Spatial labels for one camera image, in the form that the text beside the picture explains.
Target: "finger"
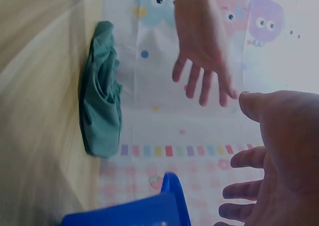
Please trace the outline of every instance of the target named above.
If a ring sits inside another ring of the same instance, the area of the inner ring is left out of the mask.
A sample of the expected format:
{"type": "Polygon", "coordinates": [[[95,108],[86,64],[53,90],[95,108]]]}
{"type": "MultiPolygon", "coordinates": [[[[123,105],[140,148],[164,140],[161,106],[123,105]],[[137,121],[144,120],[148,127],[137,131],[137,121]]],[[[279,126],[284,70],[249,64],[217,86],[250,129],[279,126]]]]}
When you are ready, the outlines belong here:
{"type": "Polygon", "coordinates": [[[227,95],[232,99],[238,98],[238,93],[233,89],[231,75],[226,66],[221,67],[221,70],[218,72],[218,81],[220,87],[224,89],[227,95]]]}
{"type": "Polygon", "coordinates": [[[239,96],[241,111],[251,120],[259,122],[265,97],[266,95],[262,93],[241,93],[239,96]]]}
{"type": "Polygon", "coordinates": [[[241,151],[233,156],[230,165],[233,168],[253,167],[263,169],[266,152],[266,148],[263,146],[241,151]]]}
{"type": "Polygon", "coordinates": [[[229,225],[229,224],[224,223],[224,222],[218,222],[218,223],[215,223],[214,226],[232,226],[232,225],[229,225]]]}
{"type": "Polygon", "coordinates": [[[245,199],[256,201],[262,180],[229,185],[223,190],[225,199],[245,199]]]}
{"type": "Polygon", "coordinates": [[[227,107],[228,105],[228,95],[224,88],[219,84],[219,104],[221,107],[227,107]]]}
{"type": "Polygon", "coordinates": [[[184,69],[185,63],[187,61],[187,58],[184,57],[183,55],[179,54],[177,61],[175,63],[174,69],[173,69],[173,81],[174,82],[179,82],[181,73],[184,69]]]}
{"type": "Polygon", "coordinates": [[[190,70],[188,85],[187,85],[187,90],[186,90],[186,96],[189,99],[194,98],[196,84],[198,82],[199,74],[200,74],[200,67],[193,64],[193,66],[191,67],[191,70],[190,70]]]}
{"type": "Polygon", "coordinates": [[[209,99],[209,93],[211,90],[212,80],[213,80],[213,71],[205,71],[203,76],[203,84],[201,87],[201,94],[199,98],[199,104],[201,106],[206,106],[209,99]]]}
{"type": "Polygon", "coordinates": [[[237,220],[240,222],[246,222],[251,215],[255,204],[250,205],[236,205],[236,204],[224,204],[219,207],[219,215],[222,218],[228,220],[237,220]]]}

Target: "blue plastic container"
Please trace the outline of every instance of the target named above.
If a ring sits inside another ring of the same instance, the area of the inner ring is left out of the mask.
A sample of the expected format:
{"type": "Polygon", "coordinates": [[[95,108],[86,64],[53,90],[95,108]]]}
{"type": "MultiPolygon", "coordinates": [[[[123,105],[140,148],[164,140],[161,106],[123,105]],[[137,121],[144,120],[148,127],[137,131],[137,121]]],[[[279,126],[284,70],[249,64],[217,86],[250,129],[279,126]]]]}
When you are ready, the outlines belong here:
{"type": "Polygon", "coordinates": [[[159,195],[64,217],[61,226],[190,226],[183,189],[176,174],[166,173],[159,195]]]}

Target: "blue dot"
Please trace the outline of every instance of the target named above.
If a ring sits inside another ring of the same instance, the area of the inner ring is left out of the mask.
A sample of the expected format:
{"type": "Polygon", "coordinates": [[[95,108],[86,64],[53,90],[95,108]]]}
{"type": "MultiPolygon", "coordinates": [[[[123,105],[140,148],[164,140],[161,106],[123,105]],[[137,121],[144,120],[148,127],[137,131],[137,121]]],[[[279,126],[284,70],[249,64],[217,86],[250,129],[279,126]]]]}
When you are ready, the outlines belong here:
{"type": "Polygon", "coordinates": [[[147,50],[143,50],[141,52],[141,57],[144,58],[144,59],[148,58],[149,57],[149,52],[147,50]]]}

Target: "pink checkered pattern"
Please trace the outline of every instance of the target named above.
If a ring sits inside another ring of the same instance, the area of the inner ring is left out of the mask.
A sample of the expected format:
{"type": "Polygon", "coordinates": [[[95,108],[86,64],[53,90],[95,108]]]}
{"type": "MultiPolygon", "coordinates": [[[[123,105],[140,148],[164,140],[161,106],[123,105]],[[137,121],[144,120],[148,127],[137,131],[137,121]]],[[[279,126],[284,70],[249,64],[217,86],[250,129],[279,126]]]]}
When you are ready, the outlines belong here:
{"type": "Polygon", "coordinates": [[[178,175],[192,223],[199,226],[211,226],[220,220],[218,207],[226,202],[222,197],[225,186],[263,177],[263,172],[259,170],[232,169],[230,157],[194,157],[179,161],[167,158],[103,160],[100,167],[99,207],[158,194],[165,172],[178,175]]]}

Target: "play mat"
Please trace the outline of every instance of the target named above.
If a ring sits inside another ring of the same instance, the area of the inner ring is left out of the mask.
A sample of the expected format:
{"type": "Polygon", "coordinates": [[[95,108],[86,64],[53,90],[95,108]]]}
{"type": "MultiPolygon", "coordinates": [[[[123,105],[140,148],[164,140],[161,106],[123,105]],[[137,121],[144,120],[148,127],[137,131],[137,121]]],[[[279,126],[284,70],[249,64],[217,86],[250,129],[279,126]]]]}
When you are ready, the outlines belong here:
{"type": "MultiPolygon", "coordinates": [[[[172,81],[178,56],[173,1],[104,0],[103,19],[115,26],[123,130],[118,154],[101,162],[98,202],[107,207],[157,194],[163,174],[171,171],[181,180],[193,225],[210,226],[220,220],[223,187],[263,177],[263,171],[229,164],[262,140],[258,124],[241,114],[237,101],[219,106],[217,82],[207,107],[198,104],[200,87],[194,99],[186,98],[190,64],[179,83],[172,81]]],[[[216,2],[238,91],[316,92],[312,0],[216,2]]]]}

